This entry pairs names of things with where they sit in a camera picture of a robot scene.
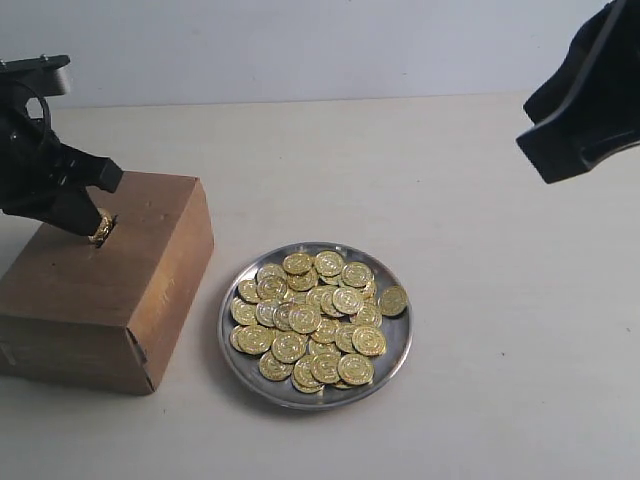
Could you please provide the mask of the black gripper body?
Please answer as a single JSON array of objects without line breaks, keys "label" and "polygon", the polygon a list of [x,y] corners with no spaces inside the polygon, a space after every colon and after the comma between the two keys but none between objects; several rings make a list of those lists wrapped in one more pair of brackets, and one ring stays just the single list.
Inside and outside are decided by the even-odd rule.
[{"label": "black gripper body", "polygon": [[21,209],[58,187],[60,141],[47,99],[69,86],[67,55],[1,62],[1,208]]}]

